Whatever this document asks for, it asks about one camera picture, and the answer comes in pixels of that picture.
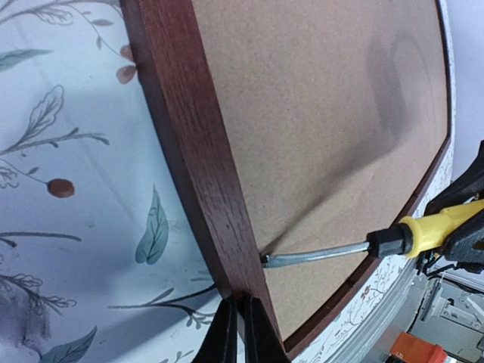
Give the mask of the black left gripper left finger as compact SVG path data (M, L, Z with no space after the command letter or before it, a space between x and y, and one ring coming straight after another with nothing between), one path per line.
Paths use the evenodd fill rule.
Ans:
M237 361L237 305L233 297L219 303L212 324L192 363Z

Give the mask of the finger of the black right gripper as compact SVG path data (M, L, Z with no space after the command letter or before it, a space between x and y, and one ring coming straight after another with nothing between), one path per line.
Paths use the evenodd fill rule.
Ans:
M426 206L424 215L464 212L483 201L483 145L470 166ZM448 261L483 264L483 208L467 217L444 238L438 252Z

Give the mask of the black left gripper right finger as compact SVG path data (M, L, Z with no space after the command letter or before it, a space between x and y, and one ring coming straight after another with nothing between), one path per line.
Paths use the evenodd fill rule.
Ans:
M244 342L245 362L290 363L262 300L251 295L244 300Z

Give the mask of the yellow handled screwdriver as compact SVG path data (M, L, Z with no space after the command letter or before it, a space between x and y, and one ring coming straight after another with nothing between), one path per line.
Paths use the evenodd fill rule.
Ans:
M423 252L441 247L444 238L480 207L483 208L483 201L464 212L445 210L418 219L407 216L391 227L367 234L365 241L355 244L305 253L264 255L261 257L262 267L281 268L360 252L380 259L394 255L413 259Z

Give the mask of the red-brown wooden picture frame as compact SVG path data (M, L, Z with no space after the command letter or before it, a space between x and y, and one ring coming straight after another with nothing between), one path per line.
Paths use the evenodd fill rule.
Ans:
M436 1L124 1L169 170L223 296L295 358L380 265L263 269L416 210L451 136Z

